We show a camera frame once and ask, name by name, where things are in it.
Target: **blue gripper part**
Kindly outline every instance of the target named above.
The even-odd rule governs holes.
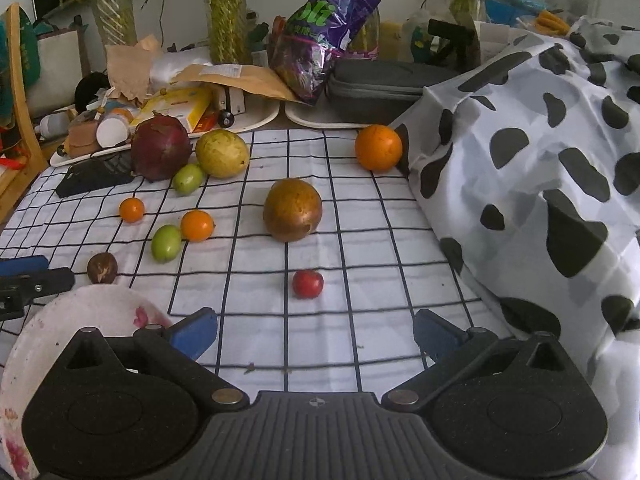
[[[414,341],[420,351],[434,362],[456,351],[468,339],[464,330],[441,318],[428,308],[422,308],[414,318]]]
[[[46,256],[41,255],[0,260],[0,277],[2,278],[42,272],[47,269],[49,269],[49,261]]]
[[[164,333],[171,346],[194,361],[215,343],[217,336],[218,316],[209,307],[185,317]]]

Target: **wheel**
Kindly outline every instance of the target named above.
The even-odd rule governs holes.
[[[222,110],[218,117],[218,124],[223,128],[230,128],[236,122],[236,117],[229,110]]]

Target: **small orange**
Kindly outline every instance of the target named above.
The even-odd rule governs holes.
[[[363,168],[385,172],[400,161],[402,140],[388,126],[372,124],[359,131],[355,149],[356,158]]]
[[[120,217],[130,224],[141,220],[145,214],[145,205],[142,200],[131,196],[120,203]]]
[[[180,222],[182,237],[190,242],[203,242],[211,236],[215,227],[211,215],[200,209],[189,211]]]

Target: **table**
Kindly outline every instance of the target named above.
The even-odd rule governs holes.
[[[169,181],[138,177],[60,200],[54,190],[66,168],[49,168],[0,234],[0,257],[43,254],[51,268],[71,267],[76,286],[83,286],[89,258],[109,251],[118,261],[116,283],[139,291],[174,321],[212,307],[220,316],[218,338],[200,362],[252,399],[259,390],[381,396],[427,364],[413,339],[419,308],[463,329],[511,333],[452,271],[399,172],[374,176],[358,165],[355,135],[286,128],[242,134],[252,156],[248,170],[231,180],[210,178],[186,197]],[[262,222],[269,188],[285,177],[308,181],[323,202],[317,232],[290,244],[272,239]],[[118,216],[129,196],[145,203],[136,224]],[[192,208],[213,216],[213,236],[184,243],[170,263],[155,263],[156,229],[179,225]],[[290,279],[308,268],[321,270],[324,291],[297,300]],[[49,300],[0,326],[0,364]]]

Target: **cow print fabric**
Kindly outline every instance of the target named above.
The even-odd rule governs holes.
[[[640,349],[640,31],[582,18],[567,39],[515,43],[391,124],[401,169],[462,280],[632,410],[610,416],[625,452],[607,445],[598,478],[640,478],[640,381],[596,384],[621,341]],[[640,351],[619,368],[640,378]]]

